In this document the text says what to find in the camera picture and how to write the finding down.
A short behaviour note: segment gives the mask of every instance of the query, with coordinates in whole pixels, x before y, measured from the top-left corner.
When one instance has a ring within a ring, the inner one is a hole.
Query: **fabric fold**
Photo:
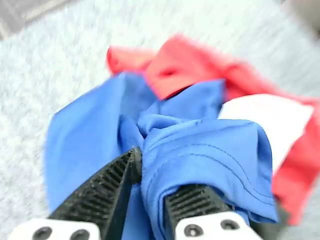
[[[320,106],[317,99],[283,93],[264,80],[245,62],[192,44],[182,36],[170,38],[157,53],[111,47],[106,63],[114,74],[139,72],[155,95],[168,99],[189,86],[212,79],[225,79],[224,102],[253,94],[270,94],[312,106],[314,111],[304,134],[293,144],[273,177],[273,194],[297,224],[320,171]],[[114,65],[109,59],[116,60]]]
[[[209,118],[181,125],[151,131],[144,141],[141,193],[156,239],[164,239],[164,197],[187,184],[217,189],[247,223],[276,223],[272,154],[263,129],[247,120]]]

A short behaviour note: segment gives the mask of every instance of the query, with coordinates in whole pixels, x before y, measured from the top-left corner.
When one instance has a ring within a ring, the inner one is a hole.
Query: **blue shirt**
[[[185,184],[212,186],[247,222],[275,223],[268,138],[254,122],[217,119],[224,87],[207,81],[158,100],[142,76],[121,73],[57,112],[45,146],[49,208],[140,147],[142,181],[131,191],[123,240],[149,240],[151,232],[164,239],[163,198]]]

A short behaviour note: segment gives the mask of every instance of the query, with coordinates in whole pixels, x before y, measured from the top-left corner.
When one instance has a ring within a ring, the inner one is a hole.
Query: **black screw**
[[[201,227],[195,224],[189,224],[184,228],[184,234],[187,237],[198,237],[204,234],[204,231]]]
[[[46,240],[50,237],[52,229],[48,226],[39,228],[32,236],[32,240]]]
[[[89,236],[90,233],[87,230],[80,229],[71,235],[70,240],[88,240]]]
[[[238,223],[229,219],[223,220],[220,225],[224,230],[237,230],[240,228]]]

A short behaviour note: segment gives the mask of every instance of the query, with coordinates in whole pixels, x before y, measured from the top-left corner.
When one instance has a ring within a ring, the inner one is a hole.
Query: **crumpled fabric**
[[[249,120],[217,119],[224,96],[225,81],[214,79],[158,100],[141,75],[121,73],[76,99],[55,114],[47,134],[50,209],[140,147],[142,180],[131,191],[123,240],[163,240],[163,198],[186,184],[212,186],[247,222],[276,223],[266,133]]]
[[[297,224],[320,171],[320,106],[318,99],[291,96],[260,77],[244,62],[196,46],[181,36],[166,41],[157,53],[112,46],[106,54],[112,73],[141,73],[155,95],[163,100],[185,88],[212,79],[225,79],[225,101],[253,94],[289,98],[314,111],[304,134],[293,144],[274,174],[272,192]]]

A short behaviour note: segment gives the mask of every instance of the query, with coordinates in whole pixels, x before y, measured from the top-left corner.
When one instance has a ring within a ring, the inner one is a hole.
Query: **gray carpet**
[[[0,239],[46,216],[48,123],[108,77],[108,46],[157,49],[177,32],[251,62],[286,91],[320,96],[320,47],[273,1],[82,0],[64,8],[0,42]],[[318,187],[284,240],[320,239],[319,200]]]

